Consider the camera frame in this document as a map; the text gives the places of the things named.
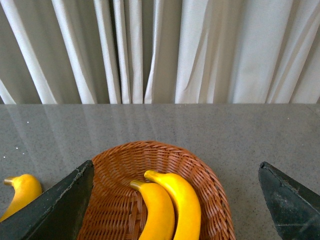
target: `white curtain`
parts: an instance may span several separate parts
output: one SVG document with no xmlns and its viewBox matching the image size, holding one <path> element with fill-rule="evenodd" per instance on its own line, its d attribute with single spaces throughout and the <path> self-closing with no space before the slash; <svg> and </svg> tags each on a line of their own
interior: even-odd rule
<svg viewBox="0 0 320 240">
<path fill-rule="evenodd" d="M 0 0 L 0 103 L 317 103 L 320 0 Z"/>
</svg>

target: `wicker basket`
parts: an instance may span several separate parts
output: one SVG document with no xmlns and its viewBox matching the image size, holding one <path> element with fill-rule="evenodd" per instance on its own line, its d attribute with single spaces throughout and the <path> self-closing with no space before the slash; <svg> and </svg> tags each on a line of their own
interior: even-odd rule
<svg viewBox="0 0 320 240">
<path fill-rule="evenodd" d="M 147 220 L 141 194 L 129 187 L 146 170 L 176 173 L 194 188 L 201 206 L 200 240 L 234 240 L 226 194 L 212 170 L 191 152 L 156 141 L 113 147 L 93 159 L 93 190 L 78 240 L 137 240 Z"/>
</svg>

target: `banana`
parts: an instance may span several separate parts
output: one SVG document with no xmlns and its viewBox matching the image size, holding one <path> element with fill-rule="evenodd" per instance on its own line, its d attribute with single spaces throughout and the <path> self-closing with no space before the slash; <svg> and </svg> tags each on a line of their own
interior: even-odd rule
<svg viewBox="0 0 320 240">
<path fill-rule="evenodd" d="M 175 210 L 167 191 L 159 184 L 133 180 L 130 187 L 143 197 L 148 215 L 139 240 L 171 240 L 175 229 Z"/>
<path fill-rule="evenodd" d="M 24 208 L 42 193 L 40 182 L 30 174 L 9 176 L 4 180 L 4 184 L 12 186 L 15 193 L 0 222 Z"/>
<path fill-rule="evenodd" d="M 201 208 L 197 194 L 187 180 L 175 173 L 153 170 L 147 170 L 144 177 L 163 186 L 171 197 L 177 215 L 173 240 L 199 240 Z"/>
</svg>

